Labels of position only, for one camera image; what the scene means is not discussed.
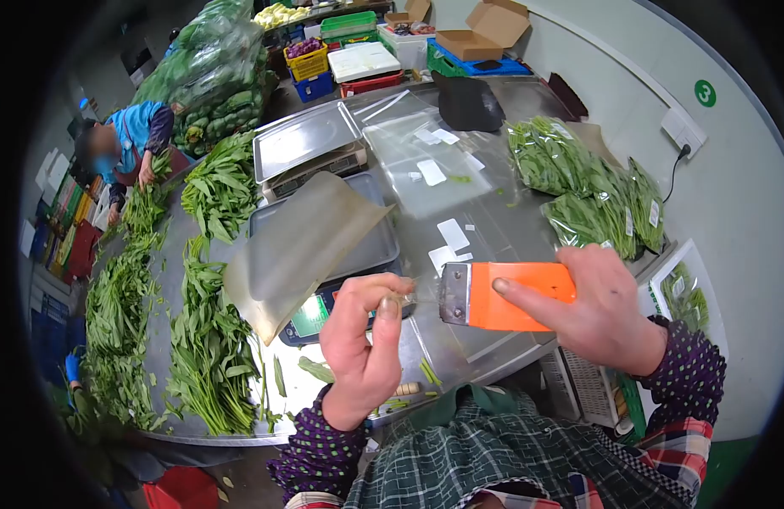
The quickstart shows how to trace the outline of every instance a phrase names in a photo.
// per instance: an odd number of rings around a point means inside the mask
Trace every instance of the yellow crate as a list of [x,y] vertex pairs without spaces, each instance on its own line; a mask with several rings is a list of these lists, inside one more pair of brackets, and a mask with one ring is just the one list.
[[293,73],[294,80],[306,80],[330,70],[330,63],[326,59],[326,43],[321,39],[318,39],[318,41],[321,42],[321,45],[323,46],[320,50],[295,57],[295,59],[289,59],[287,57],[287,48],[285,48],[285,60],[287,61],[287,67],[289,67],[290,72]]

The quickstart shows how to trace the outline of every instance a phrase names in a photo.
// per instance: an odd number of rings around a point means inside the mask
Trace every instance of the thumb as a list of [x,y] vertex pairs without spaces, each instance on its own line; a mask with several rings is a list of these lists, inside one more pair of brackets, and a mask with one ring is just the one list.
[[367,369],[399,366],[397,346],[400,343],[401,316],[400,302],[394,296],[387,295],[380,301],[377,316],[372,323],[372,352]]
[[497,278],[491,286],[503,299],[549,329],[564,332],[573,322],[569,304],[560,300],[505,278]]

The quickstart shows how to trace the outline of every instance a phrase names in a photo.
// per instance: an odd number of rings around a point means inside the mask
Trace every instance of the purple polka dot sleeve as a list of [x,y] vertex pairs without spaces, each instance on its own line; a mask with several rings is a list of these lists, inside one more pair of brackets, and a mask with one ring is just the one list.
[[321,401],[330,387],[321,389],[312,408],[296,415],[296,434],[290,436],[279,459],[267,462],[271,479],[285,489],[285,504],[302,491],[346,498],[357,476],[357,461],[366,446],[369,430],[360,427],[341,432],[325,421]]
[[725,380],[725,359],[720,349],[702,331],[690,332],[682,320],[651,320],[668,328],[669,340],[655,372],[636,377],[645,389],[651,390],[652,401],[661,405],[652,413],[647,429],[653,433],[686,417],[713,426]]

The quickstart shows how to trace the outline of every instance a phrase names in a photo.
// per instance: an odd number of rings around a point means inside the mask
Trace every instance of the power cord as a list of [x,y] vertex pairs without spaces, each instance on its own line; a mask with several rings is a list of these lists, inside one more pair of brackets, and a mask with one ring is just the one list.
[[669,201],[669,198],[671,198],[671,195],[672,195],[672,191],[674,190],[674,170],[676,168],[678,168],[678,163],[680,162],[680,160],[682,158],[688,156],[691,153],[692,153],[692,147],[690,147],[688,143],[683,145],[683,148],[680,149],[680,153],[678,154],[678,158],[677,158],[677,160],[674,161],[674,166],[672,166],[672,186],[669,189],[669,194],[666,195],[666,199],[663,200],[663,203],[666,203],[667,201]]

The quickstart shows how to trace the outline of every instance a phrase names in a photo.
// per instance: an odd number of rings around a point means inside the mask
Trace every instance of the blue glove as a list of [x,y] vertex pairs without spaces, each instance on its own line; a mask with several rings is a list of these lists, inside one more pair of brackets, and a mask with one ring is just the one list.
[[78,379],[78,364],[81,363],[81,359],[78,358],[77,355],[71,353],[67,356],[67,359],[64,361],[64,367],[67,370],[67,380],[70,382],[79,382]]

